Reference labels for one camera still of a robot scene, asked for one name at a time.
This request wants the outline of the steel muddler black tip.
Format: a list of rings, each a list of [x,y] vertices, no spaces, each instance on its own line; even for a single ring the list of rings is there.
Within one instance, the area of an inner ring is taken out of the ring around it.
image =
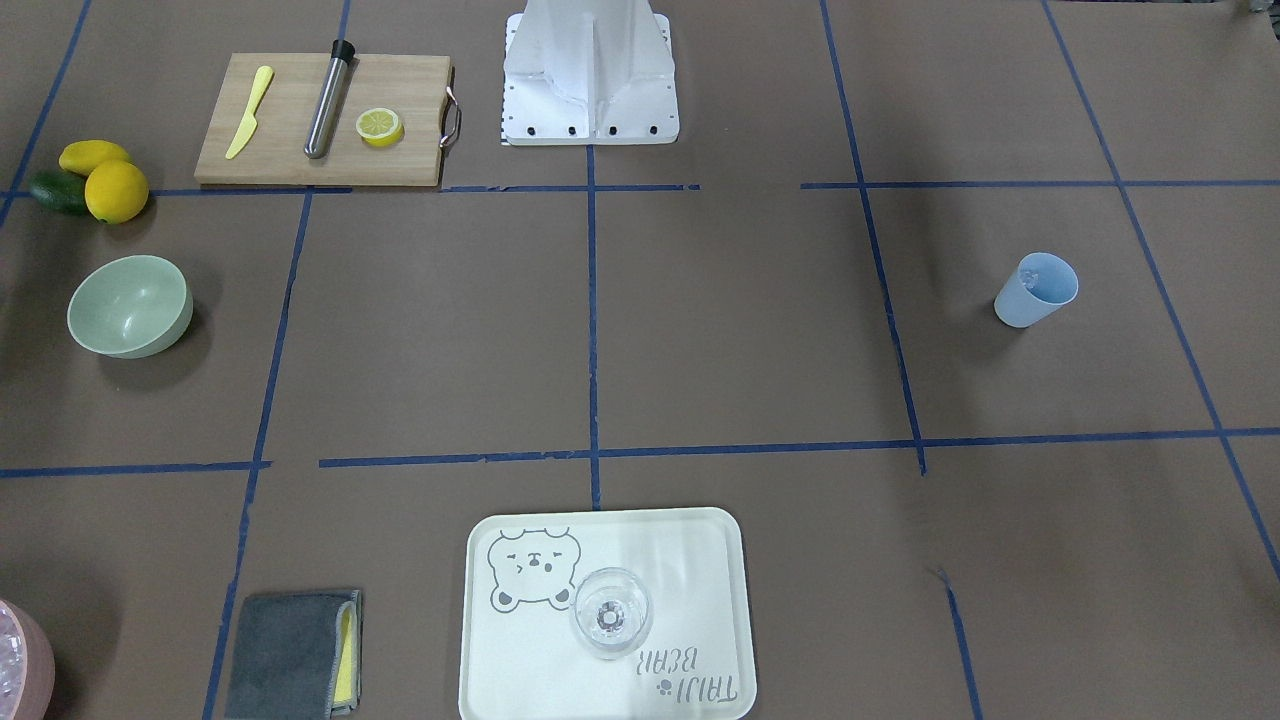
[[[303,155],[307,159],[326,156],[332,146],[353,60],[353,44],[344,38],[337,38],[332,45],[326,74],[303,143]]]

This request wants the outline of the lemon half slice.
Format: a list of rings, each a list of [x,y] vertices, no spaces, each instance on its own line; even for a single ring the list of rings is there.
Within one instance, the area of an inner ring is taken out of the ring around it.
[[[369,108],[355,123],[357,136],[370,147],[381,149],[398,143],[404,137],[404,123],[398,111],[389,108]]]

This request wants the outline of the clear wine glass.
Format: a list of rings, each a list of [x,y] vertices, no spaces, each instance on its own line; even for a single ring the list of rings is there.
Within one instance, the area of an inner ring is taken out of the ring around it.
[[[602,568],[579,585],[571,612],[582,647],[595,659],[614,661],[644,644],[653,628],[654,603],[637,574]]]

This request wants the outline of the light green bowl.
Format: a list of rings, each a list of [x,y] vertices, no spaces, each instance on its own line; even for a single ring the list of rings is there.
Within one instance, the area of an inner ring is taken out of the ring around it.
[[[170,348],[188,329],[195,296],[165,258],[132,255],[87,275],[67,306],[70,337],[90,352],[142,359]]]

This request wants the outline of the yellow lemon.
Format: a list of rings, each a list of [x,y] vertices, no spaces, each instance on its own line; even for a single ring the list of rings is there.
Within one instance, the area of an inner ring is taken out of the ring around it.
[[[90,172],[84,183],[84,205],[90,214],[110,225],[129,222],[141,214],[148,195],[145,173],[131,161],[105,161]]]
[[[88,177],[108,161],[132,161],[132,158],[119,143],[91,138],[68,143],[60,152],[58,165],[65,172]]]

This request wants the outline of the light blue plastic cup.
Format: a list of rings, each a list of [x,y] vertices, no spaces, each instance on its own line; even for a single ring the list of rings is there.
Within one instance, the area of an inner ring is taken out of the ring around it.
[[[1075,269],[1051,252],[1030,252],[995,297],[996,316],[1024,329],[1073,302],[1079,292]]]

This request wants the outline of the cream bear tray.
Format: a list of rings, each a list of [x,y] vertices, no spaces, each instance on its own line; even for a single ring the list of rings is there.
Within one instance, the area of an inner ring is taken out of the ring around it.
[[[572,603],[591,571],[625,568],[653,628],[621,660],[593,657]],[[758,696],[742,536],[724,510],[495,515],[471,532],[460,662],[465,719],[741,719]]]

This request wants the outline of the pink bowl of ice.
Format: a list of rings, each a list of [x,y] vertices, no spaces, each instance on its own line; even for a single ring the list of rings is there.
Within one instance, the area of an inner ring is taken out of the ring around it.
[[[24,610],[1,601],[1,719],[45,719],[55,659],[47,634]]]

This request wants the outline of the yellow plastic knife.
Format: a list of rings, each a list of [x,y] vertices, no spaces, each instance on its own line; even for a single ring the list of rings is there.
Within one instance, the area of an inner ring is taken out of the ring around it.
[[[261,65],[256,69],[239,124],[237,126],[236,132],[224,152],[224,158],[227,160],[237,158],[259,128],[256,113],[270,87],[270,83],[273,82],[274,74],[275,70],[269,65]]]

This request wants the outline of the grey folded cloth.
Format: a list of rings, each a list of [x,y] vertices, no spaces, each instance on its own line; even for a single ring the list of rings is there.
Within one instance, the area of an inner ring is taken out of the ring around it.
[[[334,719],[361,701],[364,593],[251,594],[239,611],[227,719]]]

